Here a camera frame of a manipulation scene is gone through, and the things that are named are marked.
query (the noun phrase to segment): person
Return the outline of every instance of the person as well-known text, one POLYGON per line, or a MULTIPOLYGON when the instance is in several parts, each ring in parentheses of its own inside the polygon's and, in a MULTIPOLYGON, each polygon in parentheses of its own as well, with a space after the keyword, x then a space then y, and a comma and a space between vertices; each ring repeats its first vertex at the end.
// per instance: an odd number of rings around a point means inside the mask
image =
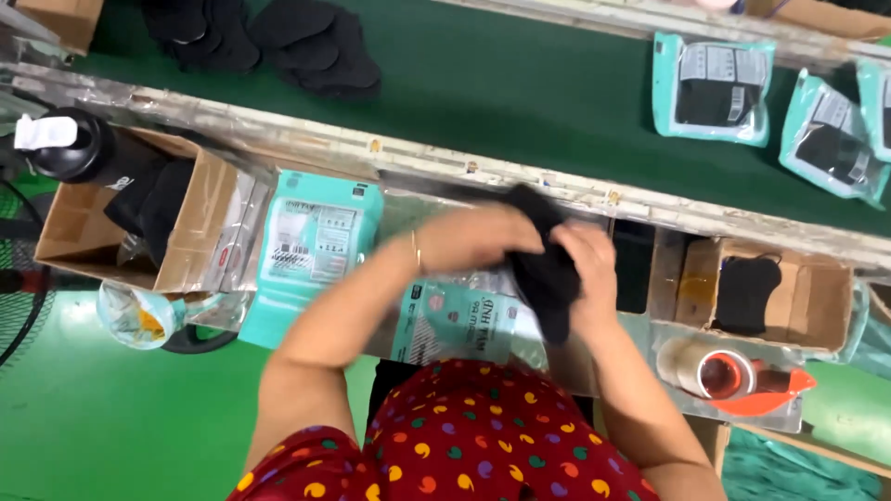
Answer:
POLYGON ((546 376, 452 359, 395 387, 360 450, 344 367, 406 287, 424 273, 491 266, 507 251, 544 251, 514 208, 458 209, 383 244, 297 318, 261 377, 247 472, 228 499, 726 499, 690 426, 618 322, 608 236, 569 220, 549 238, 582 279, 571 330, 593 357, 611 443, 546 376))

